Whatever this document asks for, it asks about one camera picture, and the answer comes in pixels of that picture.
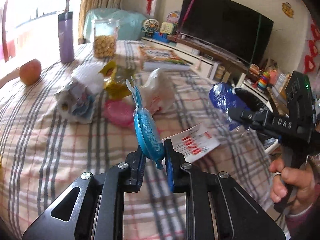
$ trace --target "finger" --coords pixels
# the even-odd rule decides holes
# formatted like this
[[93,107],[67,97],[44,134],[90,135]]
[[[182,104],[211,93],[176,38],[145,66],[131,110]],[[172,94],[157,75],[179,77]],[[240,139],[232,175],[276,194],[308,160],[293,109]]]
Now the finger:
[[284,161],[281,158],[278,158],[274,160],[270,166],[269,166],[269,171],[270,172],[281,172],[284,168]]
[[270,191],[270,198],[274,203],[278,203],[281,200],[281,198],[273,191],[273,189]]
[[300,189],[306,189],[310,187],[313,181],[313,173],[309,169],[302,171],[285,167],[281,172],[281,178],[287,184],[295,185]]
[[275,176],[273,178],[272,189],[273,189],[274,193],[277,196],[279,196],[280,198],[285,197],[285,195],[287,195],[287,193],[288,193],[287,188],[282,184],[282,182],[280,180],[280,175]]

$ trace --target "television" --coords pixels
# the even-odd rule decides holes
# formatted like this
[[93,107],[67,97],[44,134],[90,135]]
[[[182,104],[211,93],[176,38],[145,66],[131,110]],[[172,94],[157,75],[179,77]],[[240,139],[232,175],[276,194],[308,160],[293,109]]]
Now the television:
[[177,30],[217,46],[251,64],[260,64],[268,45],[273,21],[230,0],[183,0]]

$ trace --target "yellow snack package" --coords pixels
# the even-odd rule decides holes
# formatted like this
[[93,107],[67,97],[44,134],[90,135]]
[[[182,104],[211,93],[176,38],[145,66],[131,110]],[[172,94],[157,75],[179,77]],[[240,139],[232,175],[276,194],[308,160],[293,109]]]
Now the yellow snack package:
[[109,93],[109,99],[119,100],[131,94],[125,80],[128,79],[131,82],[131,77],[134,75],[134,69],[125,69],[111,60],[107,65],[100,70],[105,77],[104,89]]

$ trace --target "toy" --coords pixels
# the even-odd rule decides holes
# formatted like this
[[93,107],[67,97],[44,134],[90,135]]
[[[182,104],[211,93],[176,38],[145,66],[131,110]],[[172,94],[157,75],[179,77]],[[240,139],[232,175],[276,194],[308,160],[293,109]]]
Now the toy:
[[129,80],[126,80],[127,87],[131,91],[136,103],[136,109],[133,113],[133,117],[138,143],[143,154],[156,163],[157,169],[162,170],[164,147],[157,131],[156,123],[150,112],[143,107],[139,89],[133,78],[132,83],[133,87]]
[[152,37],[159,29],[159,22],[156,19],[147,19],[143,22],[141,31],[146,33],[147,37]]
[[41,63],[37,59],[30,60],[22,65],[19,69],[19,76],[23,83],[27,86],[36,83],[41,74]]
[[171,12],[167,15],[166,22],[173,23],[173,24],[177,25],[179,23],[179,19],[180,19],[180,12],[174,11],[174,12]]
[[161,41],[161,42],[164,42],[164,43],[169,43],[170,40],[167,39],[167,34],[165,33],[160,33],[160,32],[155,32],[153,34],[153,39],[157,40],[157,41]]
[[268,86],[269,79],[270,74],[268,72],[264,72],[258,80],[257,89],[261,92],[264,92]]
[[174,26],[172,23],[163,22],[160,28],[160,33],[171,34],[173,31],[173,27]]

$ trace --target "cable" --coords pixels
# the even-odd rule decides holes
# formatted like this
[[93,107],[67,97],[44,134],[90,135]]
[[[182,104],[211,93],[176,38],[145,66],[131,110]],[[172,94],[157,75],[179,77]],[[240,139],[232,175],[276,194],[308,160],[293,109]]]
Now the cable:
[[250,65],[252,64],[253,58],[254,58],[254,54],[256,53],[256,48],[257,48],[257,43],[258,43],[258,39],[259,39],[259,32],[260,32],[260,27],[261,27],[261,14],[259,15],[259,23],[258,23],[258,29],[257,29],[257,34],[256,34],[256,41],[254,43],[254,47],[253,47],[253,52],[252,52],[252,57],[250,60]]
[[277,222],[279,220],[279,218],[282,216],[282,212],[280,213],[280,215],[278,216],[278,218],[275,220],[275,222]]

